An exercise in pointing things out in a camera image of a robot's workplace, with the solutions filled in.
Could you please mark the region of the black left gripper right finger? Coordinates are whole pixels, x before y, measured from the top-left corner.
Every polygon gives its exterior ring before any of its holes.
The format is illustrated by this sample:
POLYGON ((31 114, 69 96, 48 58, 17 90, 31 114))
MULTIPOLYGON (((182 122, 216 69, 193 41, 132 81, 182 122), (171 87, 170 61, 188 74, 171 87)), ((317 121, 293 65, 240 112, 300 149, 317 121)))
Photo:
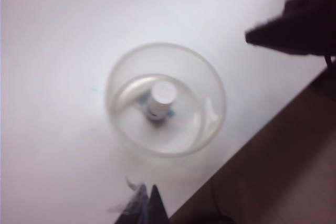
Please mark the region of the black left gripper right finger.
POLYGON ((169 224, 170 220, 166 213, 157 185, 153 185, 148 202, 148 223, 169 224))

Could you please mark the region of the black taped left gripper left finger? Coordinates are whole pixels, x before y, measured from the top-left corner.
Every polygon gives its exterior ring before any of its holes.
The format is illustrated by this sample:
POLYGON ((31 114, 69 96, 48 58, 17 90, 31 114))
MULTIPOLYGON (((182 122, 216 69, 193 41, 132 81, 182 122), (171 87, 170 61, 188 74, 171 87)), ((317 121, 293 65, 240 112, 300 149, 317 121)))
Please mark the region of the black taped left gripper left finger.
POLYGON ((123 209, 115 223, 141 223, 148 200, 149 197, 146 185, 137 185, 133 196, 126 204, 126 207, 123 209))

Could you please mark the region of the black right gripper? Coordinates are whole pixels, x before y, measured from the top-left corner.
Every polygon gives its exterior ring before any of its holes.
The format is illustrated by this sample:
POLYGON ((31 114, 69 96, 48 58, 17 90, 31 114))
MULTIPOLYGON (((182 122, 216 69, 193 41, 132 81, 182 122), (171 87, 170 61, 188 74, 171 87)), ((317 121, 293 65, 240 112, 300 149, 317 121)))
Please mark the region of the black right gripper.
POLYGON ((335 0, 286 0, 282 16, 246 31, 245 40, 290 55, 335 56, 335 0))

